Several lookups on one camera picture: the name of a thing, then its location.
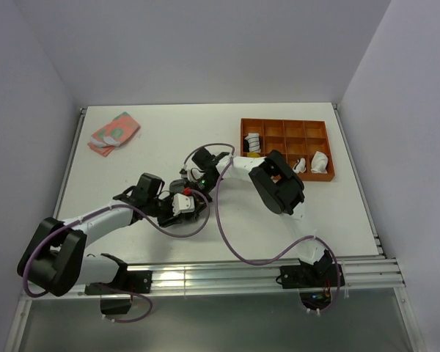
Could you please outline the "white black striped sock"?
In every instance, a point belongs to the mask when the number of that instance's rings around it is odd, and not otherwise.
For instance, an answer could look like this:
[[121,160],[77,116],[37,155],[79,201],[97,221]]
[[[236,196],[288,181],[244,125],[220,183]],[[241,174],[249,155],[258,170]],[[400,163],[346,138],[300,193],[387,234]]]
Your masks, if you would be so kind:
[[249,133],[243,139],[243,149],[248,153],[261,153],[259,133]]

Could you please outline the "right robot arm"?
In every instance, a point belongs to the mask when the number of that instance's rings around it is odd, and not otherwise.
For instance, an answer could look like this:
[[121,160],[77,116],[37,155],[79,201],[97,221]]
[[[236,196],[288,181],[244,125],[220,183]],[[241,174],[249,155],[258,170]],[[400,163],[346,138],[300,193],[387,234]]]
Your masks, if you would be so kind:
[[[267,156],[259,158],[235,156],[233,152],[214,155],[207,150],[211,146],[211,143],[205,144],[191,151],[183,162],[182,170],[186,171],[187,163],[193,161],[208,179],[208,185],[214,186],[213,204],[219,234],[237,259],[248,265],[269,265],[282,259],[295,246],[311,243],[311,252],[298,259],[300,266],[303,267],[304,281],[309,285],[317,286],[327,278],[330,268],[339,271],[339,264],[332,249],[315,235],[315,231],[305,219],[304,183],[287,164],[283,154],[272,150]],[[229,242],[221,222],[220,186],[221,182],[227,179],[252,183],[264,206],[273,214],[280,216],[283,223],[299,238],[268,260],[248,260],[241,256]]]

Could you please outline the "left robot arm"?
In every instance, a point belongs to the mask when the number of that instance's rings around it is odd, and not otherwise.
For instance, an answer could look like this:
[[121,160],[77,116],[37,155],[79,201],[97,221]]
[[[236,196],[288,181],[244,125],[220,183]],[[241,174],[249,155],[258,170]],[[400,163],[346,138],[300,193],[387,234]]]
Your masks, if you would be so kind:
[[173,224],[198,219],[210,210],[211,198],[186,179],[175,180],[163,197],[164,181],[144,173],[136,185],[105,206],[67,220],[40,222],[17,267],[23,290],[31,298],[63,296],[74,285],[93,285],[112,293],[129,282],[128,264],[111,254],[85,257],[88,245],[138,221],[166,234]]

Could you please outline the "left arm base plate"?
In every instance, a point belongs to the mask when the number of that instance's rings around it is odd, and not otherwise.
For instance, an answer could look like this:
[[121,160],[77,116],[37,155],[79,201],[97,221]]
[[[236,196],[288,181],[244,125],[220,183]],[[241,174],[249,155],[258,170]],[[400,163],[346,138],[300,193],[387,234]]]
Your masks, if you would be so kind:
[[153,272],[126,271],[118,279],[108,284],[93,283],[85,287],[84,293],[88,296],[109,295],[109,294],[143,294],[150,293]]

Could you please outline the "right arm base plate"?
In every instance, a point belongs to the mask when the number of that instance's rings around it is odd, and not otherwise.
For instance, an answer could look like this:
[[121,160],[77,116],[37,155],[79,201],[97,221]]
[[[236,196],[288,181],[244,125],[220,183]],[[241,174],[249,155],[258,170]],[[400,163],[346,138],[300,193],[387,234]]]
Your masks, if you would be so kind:
[[283,265],[279,268],[276,283],[283,289],[337,287],[337,274],[340,274],[340,286],[345,285],[341,265],[337,271],[335,266],[318,274],[313,268],[304,265]]

